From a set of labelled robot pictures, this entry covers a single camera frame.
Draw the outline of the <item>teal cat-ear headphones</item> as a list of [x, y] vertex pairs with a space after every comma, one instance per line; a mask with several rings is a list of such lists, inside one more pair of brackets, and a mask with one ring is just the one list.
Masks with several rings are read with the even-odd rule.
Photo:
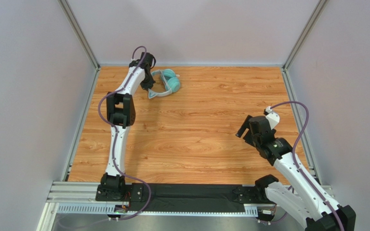
[[165, 97], [177, 92], [181, 87], [178, 74], [172, 69], [156, 70], [151, 73], [152, 77], [159, 75], [160, 79], [164, 84], [164, 92], [155, 92], [152, 89], [148, 89], [148, 98], [153, 99], [156, 97]]

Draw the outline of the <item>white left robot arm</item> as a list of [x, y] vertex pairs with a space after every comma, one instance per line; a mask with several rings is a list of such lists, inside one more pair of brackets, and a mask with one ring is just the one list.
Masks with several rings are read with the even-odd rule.
[[153, 86], [151, 68], [155, 61], [155, 57], [146, 51], [140, 59], [133, 59], [121, 85], [100, 100], [100, 103], [106, 103], [106, 115], [100, 115], [100, 118], [110, 125], [111, 146], [108, 164], [97, 188], [97, 201], [126, 200], [129, 195], [126, 179], [140, 181], [126, 174], [125, 152], [129, 131], [136, 119], [133, 96], [138, 88], [146, 90]]

